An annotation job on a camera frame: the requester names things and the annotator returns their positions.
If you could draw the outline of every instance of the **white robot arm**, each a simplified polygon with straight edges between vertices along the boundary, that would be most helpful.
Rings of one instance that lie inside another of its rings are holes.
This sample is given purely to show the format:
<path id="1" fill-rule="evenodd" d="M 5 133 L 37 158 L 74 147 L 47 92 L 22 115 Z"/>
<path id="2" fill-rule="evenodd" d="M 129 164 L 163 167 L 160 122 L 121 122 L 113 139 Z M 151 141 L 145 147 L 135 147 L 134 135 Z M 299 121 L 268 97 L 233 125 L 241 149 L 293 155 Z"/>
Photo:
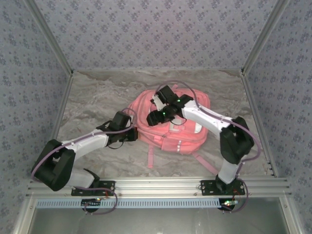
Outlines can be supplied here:
<path id="1" fill-rule="evenodd" d="M 229 122 L 238 123 L 248 129 L 246 121 L 241 117 L 232 119 L 201 105 L 197 106 L 192 97 L 188 95 L 178 97 L 168 86 L 157 91 L 151 102 L 156 105 L 157 110 L 150 112 L 147 117 L 150 126 L 171 121 L 178 115 L 202 125 L 215 134 L 220 140 L 221 154 L 224 158 L 216 180 L 219 180 L 220 189 L 226 190 L 227 185 L 235 180 L 242 158 L 254 145 L 250 135 Z M 202 110 L 219 119 L 209 116 Z"/>
<path id="2" fill-rule="evenodd" d="M 114 142 L 137 140 L 137 129 L 130 126 L 131 122 L 128 114 L 119 111 L 113 120 L 98 126 L 89 134 L 63 142 L 55 139 L 49 141 L 37 159 L 32 175 L 53 191 L 64 186 L 89 188 L 97 176 L 86 169 L 73 169 L 74 163 L 89 152 Z"/>
<path id="3" fill-rule="evenodd" d="M 150 126 L 171 121 L 178 115 L 195 121 L 217 136 L 224 160 L 216 176 L 216 184 L 219 190 L 228 190 L 229 185 L 235 180 L 241 159 L 249 153 L 254 141 L 246 132 L 224 120 L 234 121 L 248 128 L 245 120 L 240 117 L 236 119 L 225 117 L 200 106 L 204 111 L 218 116 L 220 120 L 213 118 L 200 110 L 192 97 L 188 95 L 178 97 L 168 86 L 160 89 L 151 102 L 156 105 L 157 110 L 147 116 Z M 58 191 L 64 186 L 89 188 L 94 183 L 96 175 L 86 169 L 85 171 L 73 169 L 75 161 L 93 150 L 104 148 L 114 142 L 137 140 L 137 129 L 128 127 L 130 124 L 129 115 L 117 112 L 112 121 L 98 126 L 87 135 L 63 142 L 55 139 L 49 141 L 37 159 L 32 175 L 53 191 Z"/>

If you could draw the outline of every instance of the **aluminum frame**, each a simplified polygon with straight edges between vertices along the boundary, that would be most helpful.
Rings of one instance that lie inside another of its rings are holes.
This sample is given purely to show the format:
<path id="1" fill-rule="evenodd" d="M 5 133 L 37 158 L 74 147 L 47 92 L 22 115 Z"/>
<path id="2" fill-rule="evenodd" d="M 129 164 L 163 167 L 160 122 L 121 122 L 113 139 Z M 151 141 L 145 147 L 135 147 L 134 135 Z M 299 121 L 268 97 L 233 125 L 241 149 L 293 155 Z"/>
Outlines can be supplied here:
<path id="1" fill-rule="evenodd" d="M 273 7 L 268 19 L 266 20 L 265 25 L 263 26 L 257 38 L 257 41 L 255 42 L 252 50 L 249 52 L 249 55 L 245 61 L 245 64 L 243 66 L 244 75 L 250 72 L 253 64 L 257 60 L 262 48 L 264 47 L 267 40 L 269 39 L 275 26 L 278 24 L 279 19 L 281 18 L 289 2 L 290 0 L 277 0 L 276 1 L 275 6 Z"/>
<path id="2" fill-rule="evenodd" d="M 34 20 L 36 21 L 38 27 L 42 31 L 42 34 L 44 35 L 45 39 L 49 43 L 52 51 L 57 57 L 65 73 L 67 74 L 67 76 L 69 76 L 72 73 L 72 69 L 66 59 L 65 54 L 61 50 L 55 36 L 53 35 L 47 22 L 45 21 L 44 16 L 42 15 L 39 7 L 37 6 L 34 0 L 24 0 L 24 3 L 27 6 L 30 14 L 33 16 Z"/>
<path id="3" fill-rule="evenodd" d="M 115 204 L 112 199 L 103 199 L 99 202 L 97 208 L 112 208 Z M 41 198 L 36 205 L 37 209 L 77 209 L 83 208 L 81 198 Z M 218 198 L 120 198 L 117 201 L 118 209 L 172 209 L 172 208 L 221 208 Z"/>
<path id="4" fill-rule="evenodd" d="M 177 178 L 110 178 L 116 181 L 116 189 L 119 198 L 204 198 L 199 189 L 200 181 L 214 179 L 214 177 L 177 177 Z M 279 197 L 288 202 L 287 198 L 292 196 L 289 182 L 286 178 L 273 176 L 242 176 L 249 188 L 250 199 L 256 197 Z M 72 199 L 71 187 L 65 187 L 53 192 L 44 184 L 31 182 L 27 190 L 26 200 L 18 217 L 14 234 L 28 233 L 34 215 L 37 201 L 41 198 Z M 229 196 L 210 196 L 211 198 Z M 286 209 L 289 203 L 284 204 L 284 212 L 290 233 L 299 234 L 300 228 L 296 224 L 293 214 L 288 214 L 291 209 Z"/>
<path id="5" fill-rule="evenodd" d="M 60 111 L 57 117 L 55 128 L 51 134 L 51 138 L 56 138 L 59 132 L 60 121 L 62 119 L 64 109 L 73 82 L 70 77 L 65 93 L 62 98 Z M 273 160 L 268 140 L 265 135 L 264 127 L 261 122 L 259 112 L 257 111 L 254 97 L 248 82 L 248 79 L 242 75 L 242 82 L 245 92 L 252 109 L 256 127 L 259 132 L 263 150 L 270 161 L 274 176 L 242 176 L 249 188 L 249 197 L 279 197 L 281 206 L 283 207 L 284 217 L 286 219 L 290 233 L 302 234 L 303 227 L 299 220 L 297 209 L 294 205 L 292 192 L 289 182 L 286 178 L 279 178 L 276 165 Z M 170 178 L 106 178 L 105 180 L 116 181 L 116 193 L 120 198 L 203 198 L 198 188 L 200 181 L 203 179 L 214 179 L 214 177 L 170 177 Z M 31 221 L 34 215 L 38 199 L 41 198 L 73 198 L 71 196 L 71 188 L 66 187 L 60 191 L 53 192 L 44 184 L 31 181 L 26 193 L 26 199 L 22 205 L 14 234 L 28 233 Z"/>

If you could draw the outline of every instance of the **marble floor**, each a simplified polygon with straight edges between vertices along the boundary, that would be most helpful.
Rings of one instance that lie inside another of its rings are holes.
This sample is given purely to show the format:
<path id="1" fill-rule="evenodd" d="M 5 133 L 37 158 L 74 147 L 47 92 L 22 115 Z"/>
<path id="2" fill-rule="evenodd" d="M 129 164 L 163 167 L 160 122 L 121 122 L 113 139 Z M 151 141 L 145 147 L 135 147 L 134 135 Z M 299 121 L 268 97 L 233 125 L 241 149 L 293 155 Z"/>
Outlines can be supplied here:
<path id="1" fill-rule="evenodd" d="M 179 79 L 209 95 L 211 109 L 230 117 L 242 116 L 257 136 L 254 118 L 238 72 L 218 70 L 120 70 L 74 72 L 58 140 L 89 133 L 127 107 L 145 89 L 155 89 L 165 80 Z M 148 145 L 125 142 L 118 150 L 95 150 L 79 159 L 76 168 L 88 168 L 100 177 L 212 176 L 193 156 L 155 149 L 154 167 L 147 167 Z M 198 151 L 217 169 L 222 156 L 219 141 L 208 134 Z M 256 146 L 250 156 L 256 153 Z M 246 163 L 241 175 L 268 175 L 264 154 Z"/>

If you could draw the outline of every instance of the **wall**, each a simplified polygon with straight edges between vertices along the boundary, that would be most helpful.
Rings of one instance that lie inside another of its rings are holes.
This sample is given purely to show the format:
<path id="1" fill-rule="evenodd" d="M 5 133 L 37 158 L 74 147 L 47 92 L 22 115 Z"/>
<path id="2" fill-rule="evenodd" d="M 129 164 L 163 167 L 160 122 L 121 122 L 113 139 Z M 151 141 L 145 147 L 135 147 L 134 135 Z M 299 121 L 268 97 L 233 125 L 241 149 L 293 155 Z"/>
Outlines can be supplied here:
<path id="1" fill-rule="evenodd" d="M 21 0 L 0 1 L 0 233 L 12 231 L 67 77 Z"/>
<path id="2" fill-rule="evenodd" d="M 275 0 L 36 0 L 73 69 L 240 68 Z"/>
<path id="3" fill-rule="evenodd" d="M 312 233 L 312 2 L 291 0 L 248 74 L 280 176 Z"/>

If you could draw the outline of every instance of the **glass panel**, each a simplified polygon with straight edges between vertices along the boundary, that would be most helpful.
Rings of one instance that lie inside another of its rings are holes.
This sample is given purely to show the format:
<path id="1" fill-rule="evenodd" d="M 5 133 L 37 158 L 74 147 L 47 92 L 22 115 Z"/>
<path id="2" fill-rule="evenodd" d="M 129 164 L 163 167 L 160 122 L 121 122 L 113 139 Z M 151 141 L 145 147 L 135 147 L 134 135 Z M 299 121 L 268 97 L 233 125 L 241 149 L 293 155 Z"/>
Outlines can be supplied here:
<path id="1" fill-rule="evenodd" d="M 37 209 L 29 234 L 287 234 L 279 199 L 252 198 L 239 213 L 218 209 Z"/>

